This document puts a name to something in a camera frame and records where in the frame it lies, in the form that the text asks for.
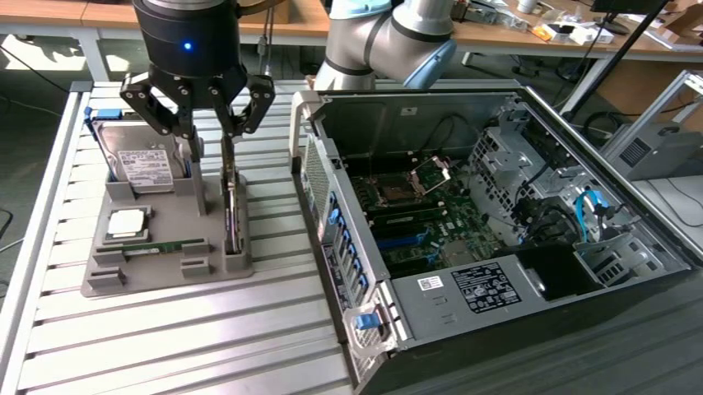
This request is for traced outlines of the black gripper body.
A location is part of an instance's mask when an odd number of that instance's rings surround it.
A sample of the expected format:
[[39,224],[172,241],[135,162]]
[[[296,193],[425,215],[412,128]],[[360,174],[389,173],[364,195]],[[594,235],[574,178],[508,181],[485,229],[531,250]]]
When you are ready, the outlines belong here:
[[167,8],[164,1],[135,1],[133,9],[157,89],[192,109],[213,107],[212,86],[231,100],[245,86],[233,4],[215,1],[189,10]]

